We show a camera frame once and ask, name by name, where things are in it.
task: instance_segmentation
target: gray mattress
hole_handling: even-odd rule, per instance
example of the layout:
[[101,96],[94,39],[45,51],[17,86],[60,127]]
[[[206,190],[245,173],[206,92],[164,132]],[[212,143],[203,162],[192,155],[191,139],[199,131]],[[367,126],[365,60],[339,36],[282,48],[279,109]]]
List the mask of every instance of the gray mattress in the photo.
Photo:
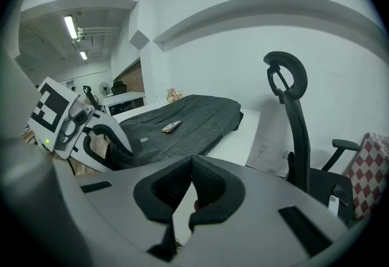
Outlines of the gray mattress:
[[[237,130],[243,114],[241,105],[230,99],[190,95],[159,109],[132,117],[120,124],[128,137],[134,157],[113,143],[110,159],[119,169],[155,163],[174,155],[206,154],[229,132]],[[162,129],[182,123],[171,133]]]

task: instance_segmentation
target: chair armrest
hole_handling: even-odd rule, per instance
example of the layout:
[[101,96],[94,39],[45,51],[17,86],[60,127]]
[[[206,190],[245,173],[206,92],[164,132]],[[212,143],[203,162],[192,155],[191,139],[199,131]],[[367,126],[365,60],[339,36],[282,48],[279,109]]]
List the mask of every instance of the chair armrest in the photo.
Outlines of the chair armrest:
[[352,151],[360,150],[360,146],[357,143],[350,142],[349,140],[344,140],[344,139],[333,139],[332,146],[343,150],[352,150]]

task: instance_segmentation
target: black cushion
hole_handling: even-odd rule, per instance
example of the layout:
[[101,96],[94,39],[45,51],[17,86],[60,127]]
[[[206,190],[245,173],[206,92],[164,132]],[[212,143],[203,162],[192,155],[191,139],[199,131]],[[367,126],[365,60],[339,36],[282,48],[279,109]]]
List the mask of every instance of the black cushion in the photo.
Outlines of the black cushion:
[[[139,167],[184,154],[208,153],[240,123],[241,105],[221,97],[189,95],[120,124],[134,153],[130,157],[111,145],[112,160],[121,168]],[[161,130],[181,120],[172,133]]]
[[345,223],[348,223],[354,218],[354,203],[353,203],[353,185],[351,180],[344,175],[339,175],[331,172],[311,169],[311,188],[309,194],[317,201],[328,207],[329,196],[333,195],[332,191],[336,185],[348,194],[348,207],[339,201],[338,217]]

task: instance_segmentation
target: fluorescent light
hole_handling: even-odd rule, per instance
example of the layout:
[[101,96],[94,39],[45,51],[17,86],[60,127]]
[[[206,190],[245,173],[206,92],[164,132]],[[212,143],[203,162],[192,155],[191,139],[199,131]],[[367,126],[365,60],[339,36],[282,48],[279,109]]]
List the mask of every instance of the fluorescent light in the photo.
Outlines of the fluorescent light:
[[83,58],[83,60],[87,60],[87,59],[88,59],[88,58],[86,57],[85,52],[80,52],[80,55],[81,55],[81,57]]
[[74,24],[73,24],[73,18],[70,15],[65,16],[65,23],[67,25],[67,29],[68,29],[72,39],[77,39],[77,33],[75,31]]

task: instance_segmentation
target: white table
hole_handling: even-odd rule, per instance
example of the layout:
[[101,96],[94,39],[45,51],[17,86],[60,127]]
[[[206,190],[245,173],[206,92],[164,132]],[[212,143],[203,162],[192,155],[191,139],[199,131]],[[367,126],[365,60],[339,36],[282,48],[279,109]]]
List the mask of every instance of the white table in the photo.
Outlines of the white table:
[[[124,113],[114,115],[113,117],[118,123],[126,119],[137,116],[165,106],[166,101],[152,103],[133,110],[125,111]],[[245,165],[252,147],[255,147],[254,139],[256,129],[260,121],[260,112],[250,109],[241,109],[244,117],[236,131],[232,131],[222,138],[220,143],[211,150],[207,156],[230,161],[235,164]],[[189,217],[195,211],[194,203],[197,200],[196,189],[193,184],[190,185],[187,194],[181,201],[179,207],[173,214],[174,233],[180,243],[185,244],[190,238],[191,231],[188,228]]]
[[141,99],[141,98],[143,98],[143,102],[146,105],[145,93],[143,92],[126,92],[118,95],[105,97],[103,99],[102,105],[105,110],[105,113],[111,115],[111,112],[109,111],[110,106],[114,106],[125,102],[130,102],[134,99]]

